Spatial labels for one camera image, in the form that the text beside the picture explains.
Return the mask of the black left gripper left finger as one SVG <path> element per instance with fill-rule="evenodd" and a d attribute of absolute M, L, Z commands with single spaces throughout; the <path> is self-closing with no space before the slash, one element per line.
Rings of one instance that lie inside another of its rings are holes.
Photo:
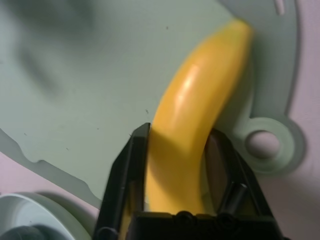
<path fill-rule="evenodd" d="M 112 164 L 95 224 L 95 240 L 125 240 L 134 212 L 144 210 L 151 124 L 136 128 Z"/>

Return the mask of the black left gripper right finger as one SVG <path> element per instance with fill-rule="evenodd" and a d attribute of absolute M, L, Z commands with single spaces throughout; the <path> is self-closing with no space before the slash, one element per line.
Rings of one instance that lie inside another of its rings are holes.
<path fill-rule="evenodd" d="M 213 129 L 204 153 L 209 194 L 220 221 L 275 221 L 254 172 L 224 133 Z"/>

